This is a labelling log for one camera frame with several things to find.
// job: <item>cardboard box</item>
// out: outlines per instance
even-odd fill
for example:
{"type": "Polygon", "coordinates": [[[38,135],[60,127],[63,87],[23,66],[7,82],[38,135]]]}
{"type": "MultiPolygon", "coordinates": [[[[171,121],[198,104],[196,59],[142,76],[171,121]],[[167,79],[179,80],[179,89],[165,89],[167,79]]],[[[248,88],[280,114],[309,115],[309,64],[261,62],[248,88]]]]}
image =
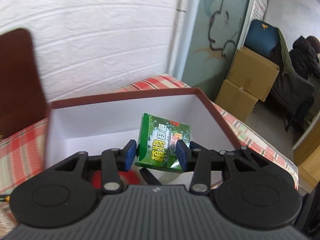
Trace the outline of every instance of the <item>cardboard box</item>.
{"type": "Polygon", "coordinates": [[[237,50],[228,80],[264,102],[278,73],[278,65],[243,47],[237,50]]]}
{"type": "Polygon", "coordinates": [[[220,88],[215,103],[244,122],[251,113],[258,99],[229,80],[225,80],[220,88]]]}

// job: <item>metal rivet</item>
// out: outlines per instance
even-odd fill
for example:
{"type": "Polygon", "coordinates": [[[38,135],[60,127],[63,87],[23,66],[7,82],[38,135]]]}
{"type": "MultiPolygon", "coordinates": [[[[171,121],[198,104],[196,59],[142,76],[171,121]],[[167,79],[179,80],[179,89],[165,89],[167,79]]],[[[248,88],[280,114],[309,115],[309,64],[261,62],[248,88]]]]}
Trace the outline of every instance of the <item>metal rivet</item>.
{"type": "Polygon", "coordinates": [[[105,190],[117,190],[120,188],[120,184],[117,182],[107,182],[103,187],[105,190]]]}
{"type": "Polygon", "coordinates": [[[195,148],[195,149],[192,149],[191,154],[193,157],[198,157],[199,152],[201,152],[201,149],[195,148]]]}
{"type": "Polygon", "coordinates": [[[115,156],[121,155],[121,150],[119,148],[111,148],[110,149],[115,156]]]}
{"type": "Polygon", "coordinates": [[[196,192],[205,192],[208,190],[208,186],[202,183],[194,184],[192,189],[196,192]]]}

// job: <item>teal wall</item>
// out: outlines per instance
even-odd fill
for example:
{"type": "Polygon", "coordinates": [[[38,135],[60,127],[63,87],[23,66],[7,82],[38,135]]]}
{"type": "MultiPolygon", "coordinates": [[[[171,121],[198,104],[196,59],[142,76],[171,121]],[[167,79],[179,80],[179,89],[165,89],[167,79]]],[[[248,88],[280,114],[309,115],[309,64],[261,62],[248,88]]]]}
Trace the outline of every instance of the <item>teal wall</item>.
{"type": "Polygon", "coordinates": [[[214,100],[231,66],[249,0],[200,0],[182,81],[214,100]]]}

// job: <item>hair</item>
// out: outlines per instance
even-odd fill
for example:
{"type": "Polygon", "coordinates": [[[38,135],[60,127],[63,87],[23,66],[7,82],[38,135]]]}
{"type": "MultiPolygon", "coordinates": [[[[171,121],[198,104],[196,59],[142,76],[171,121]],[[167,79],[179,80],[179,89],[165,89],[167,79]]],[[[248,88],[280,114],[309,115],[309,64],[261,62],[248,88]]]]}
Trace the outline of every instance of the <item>hair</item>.
{"type": "Polygon", "coordinates": [[[320,53],[320,42],[315,36],[309,36],[306,38],[307,42],[313,47],[316,51],[316,54],[320,53]]]}

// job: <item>dark jacket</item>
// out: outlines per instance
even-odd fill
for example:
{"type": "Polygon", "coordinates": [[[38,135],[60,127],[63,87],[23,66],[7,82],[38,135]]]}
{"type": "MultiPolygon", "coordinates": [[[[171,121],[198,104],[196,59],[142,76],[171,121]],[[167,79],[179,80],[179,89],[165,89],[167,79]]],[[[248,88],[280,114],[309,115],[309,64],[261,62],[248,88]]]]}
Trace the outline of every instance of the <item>dark jacket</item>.
{"type": "Polygon", "coordinates": [[[292,45],[293,50],[289,52],[294,70],[304,79],[311,74],[320,78],[319,59],[313,47],[302,36],[292,45]]]}
{"type": "Polygon", "coordinates": [[[282,49],[282,44],[279,42],[270,54],[270,60],[279,66],[279,74],[270,94],[291,114],[294,114],[298,106],[312,95],[315,87],[295,71],[281,74],[284,71],[282,49]]]}

